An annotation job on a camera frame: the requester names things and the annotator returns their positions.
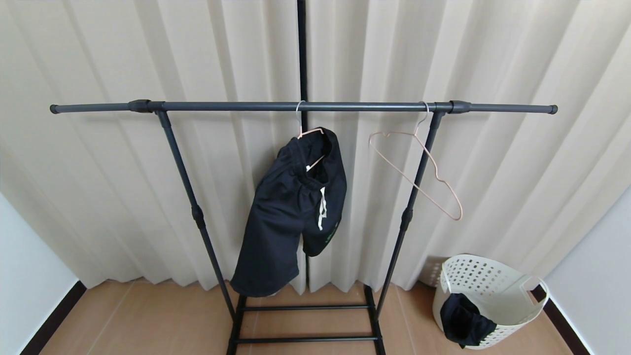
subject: black cloth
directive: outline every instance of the black cloth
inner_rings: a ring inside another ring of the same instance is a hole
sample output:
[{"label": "black cloth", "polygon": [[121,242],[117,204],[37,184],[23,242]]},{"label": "black cloth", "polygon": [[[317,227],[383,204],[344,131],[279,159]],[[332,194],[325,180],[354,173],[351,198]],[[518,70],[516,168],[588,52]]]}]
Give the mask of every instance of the black cloth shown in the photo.
[{"label": "black cloth", "polygon": [[[245,226],[235,274],[235,291],[249,297],[278,292],[298,275],[300,234],[303,250],[316,256],[338,228],[346,196],[346,175],[338,138],[322,128],[292,138],[259,182]],[[307,172],[307,166],[324,158]],[[322,188],[326,216],[322,215]]]},{"label": "black cloth", "polygon": [[478,307],[467,296],[452,293],[440,309],[440,320],[447,339],[460,347],[479,346],[497,324],[480,314]]}]

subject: garment rack horizontal bar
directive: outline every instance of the garment rack horizontal bar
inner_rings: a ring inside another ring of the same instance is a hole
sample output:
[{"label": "garment rack horizontal bar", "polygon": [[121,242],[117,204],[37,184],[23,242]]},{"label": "garment rack horizontal bar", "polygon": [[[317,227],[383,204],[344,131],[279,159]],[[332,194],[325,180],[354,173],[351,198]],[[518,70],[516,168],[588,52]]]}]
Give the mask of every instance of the garment rack horizontal bar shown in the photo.
[{"label": "garment rack horizontal bar", "polygon": [[343,341],[375,341],[373,336],[350,336],[350,337],[290,337],[290,338],[250,338],[234,339],[235,344],[270,344],[284,342],[343,342]]},{"label": "garment rack horizontal bar", "polygon": [[331,306],[262,306],[262,307],[244,307],[244,312],[255,311],[317,311],[317,310],[365,310],[369,307],[367,304],[339,304]]},{"label": "garment rack horizontal bar", "polygon": [[449,102],[168,102],[135,100],[119,104],[51,105],[54,114],[63,112],[98,111],[373,111],[373,112],[531,112],[557,113],[556,105],[505,105],[472,104],[452,100]]}]

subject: white drawstring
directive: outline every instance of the white drawstring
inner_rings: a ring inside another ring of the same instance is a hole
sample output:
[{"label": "white drawstring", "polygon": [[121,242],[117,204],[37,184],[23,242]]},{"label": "white drawstring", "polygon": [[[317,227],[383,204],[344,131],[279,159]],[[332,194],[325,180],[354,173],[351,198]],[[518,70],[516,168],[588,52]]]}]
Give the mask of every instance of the white drawstring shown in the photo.
[{"label": "white drawstring", "polygon": [[326,218],[326,200],[324,199],[324,189],[321,188],[322,199],[320,200],[320,216],[317,218],[317,227],[322,230],[322,219]]}]

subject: rack bottom bar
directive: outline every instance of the rack bottom bar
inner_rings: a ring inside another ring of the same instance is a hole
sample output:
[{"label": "rack bottom bar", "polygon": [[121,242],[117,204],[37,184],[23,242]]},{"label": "rack bottom bar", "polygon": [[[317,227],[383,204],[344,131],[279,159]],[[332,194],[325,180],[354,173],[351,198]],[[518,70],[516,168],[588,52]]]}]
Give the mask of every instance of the rack bottom bar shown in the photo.
[{"label": "rack bottom bar", "polygon": [[267,307],[244,307],[244,312],[254,311],[314,311],[314,310],[365,310],[367,304],[340,304],[335,306],[267,306]]},{"label": "rack bottom bar", "polygon": [[295,338],[256,338],[234,339],[235,344],[270,344],[283,342],[344,342],[360,340],[378,340],[377,337],[295,337]]}]

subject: shorts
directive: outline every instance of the shorts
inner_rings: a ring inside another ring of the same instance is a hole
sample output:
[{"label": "shorts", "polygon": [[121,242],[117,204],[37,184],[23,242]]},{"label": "shorts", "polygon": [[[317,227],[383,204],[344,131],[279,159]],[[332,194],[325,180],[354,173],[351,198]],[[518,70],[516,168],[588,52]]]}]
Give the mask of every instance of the shorts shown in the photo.
[{"label": "shorts", "polygon": [[337,136],[322,130],[324,134],[292,138],[259,182],[230,281],[239,294],[263,297],[278,292],[298,276],[300,234],[308,256],[320,254],[335,234],[346,175]]}]

